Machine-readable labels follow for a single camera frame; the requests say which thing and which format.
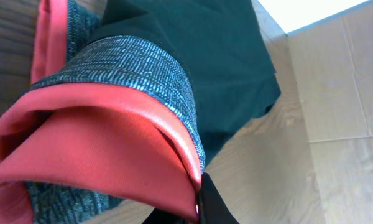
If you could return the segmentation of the brown cardboard box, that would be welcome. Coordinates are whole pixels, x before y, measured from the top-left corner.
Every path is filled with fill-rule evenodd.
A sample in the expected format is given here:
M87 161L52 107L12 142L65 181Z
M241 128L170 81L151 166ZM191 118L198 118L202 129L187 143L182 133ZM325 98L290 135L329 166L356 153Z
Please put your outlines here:
M373 223L373 1L288 41L326 221Z

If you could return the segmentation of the black leggings red waistband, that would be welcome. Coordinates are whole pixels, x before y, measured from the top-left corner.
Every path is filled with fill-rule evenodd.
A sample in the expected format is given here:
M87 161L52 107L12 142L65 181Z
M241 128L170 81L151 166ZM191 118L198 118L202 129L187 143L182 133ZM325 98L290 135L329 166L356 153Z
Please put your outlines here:
M207 163L280 96L250 0L41 1L30 80L0 117L0 223L125 199L199 223Z

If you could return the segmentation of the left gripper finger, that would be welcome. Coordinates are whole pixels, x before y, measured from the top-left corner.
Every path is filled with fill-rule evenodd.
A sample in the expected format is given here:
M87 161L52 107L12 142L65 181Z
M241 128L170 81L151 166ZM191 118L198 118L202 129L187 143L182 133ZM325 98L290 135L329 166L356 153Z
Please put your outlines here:
M239 224L207 173L202 175L198 192L198 214L199 224Z

